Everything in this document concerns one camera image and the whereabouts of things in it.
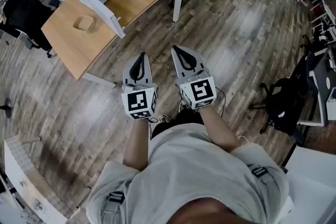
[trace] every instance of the forearm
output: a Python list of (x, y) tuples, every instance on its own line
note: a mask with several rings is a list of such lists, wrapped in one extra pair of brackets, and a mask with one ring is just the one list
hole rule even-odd
[(211, 105), (200, 109), (200, 114), (208, 132), (210, 140), (226, 152), (231, 152), (240, 146), (234, 132), (231, 131), (227, 123), (213, 109)]
[(133, 122), (130, 137), (124, 153), (124, 165), (144, 170), (148, 163), (148, 121), (136, 120)]

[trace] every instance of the wooden floor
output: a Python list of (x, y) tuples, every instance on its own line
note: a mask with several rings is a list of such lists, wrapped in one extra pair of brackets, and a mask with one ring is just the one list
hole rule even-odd
[[(301, 35), (310, 31), (308, 11), (295, 0), (184, 0), (180, 20), (172, 22), (170, 0), (161, 0), (126, 30), (90, 72), (118, 82), (125, 62), (145, 51), (159, 85), (158, 114), (174, 115), (179, 93), (174, 85), (173, 44), (201, 53), (226, 93), (224, 118), (237, 135), (262, 145), (279, 164), (293, 138), (269, 128), (259, 134), (266, 115), (248, 111), (262, 99), (259, 84), (291, 74), (302, 55)], [(24, 39), (4, 34), (0, 40), (1, 100), (14, 106), (8, 120), (0, 113), (0, 138), (41, 136), (28, 147), (30, 156), (56, 193), (70, 206), (86, 186), (93, 186), (107, 160), (121, 159), (131, 121), (121, 88), (76, 81), (57, 56), (28, 50)], [(218, 93), (217, 108), (224, 104)], [(335, 125), (311, 128), (308, 146), (336, 153)], [(4, 168), (3, 143), (0, 164)]]

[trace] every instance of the white cable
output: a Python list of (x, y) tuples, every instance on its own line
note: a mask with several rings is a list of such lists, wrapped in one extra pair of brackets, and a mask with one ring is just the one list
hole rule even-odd
[(243, 137), (243, 138), (245, 138), (246, 139), (246, 141), (248, 142), (248, 143), (250, 143), (250, 141), (246, 138), (246, 137), (244, 137), (243, 135), (240, 135), (240, 136), (237, 136), (237, 138), (240, 138), (240, 137)]

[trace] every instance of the white marker cube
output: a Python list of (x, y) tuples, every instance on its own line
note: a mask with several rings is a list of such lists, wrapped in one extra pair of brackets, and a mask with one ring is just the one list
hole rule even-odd
[(154, 87), (121, 94), (126, 114), (135, 119), (154, 116), (158, 96)]
[(213, 77), (181, 84), (180, 87), (182, 98), (188, 103), (191, 109), (210, 105), (217, 98)]

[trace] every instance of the white t-shirt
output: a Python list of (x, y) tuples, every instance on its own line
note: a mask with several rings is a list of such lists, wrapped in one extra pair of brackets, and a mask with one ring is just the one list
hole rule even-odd
[(284, 172), (257, 144), (227, 153), (209, 140), (205, 127), (183, 124), (149, 142), (142, 172), (107, 162), (92, 190), (92, 224), (166, 224), (184, 204), (214, 198), (236, 215), (273, 223), (288, 197)]

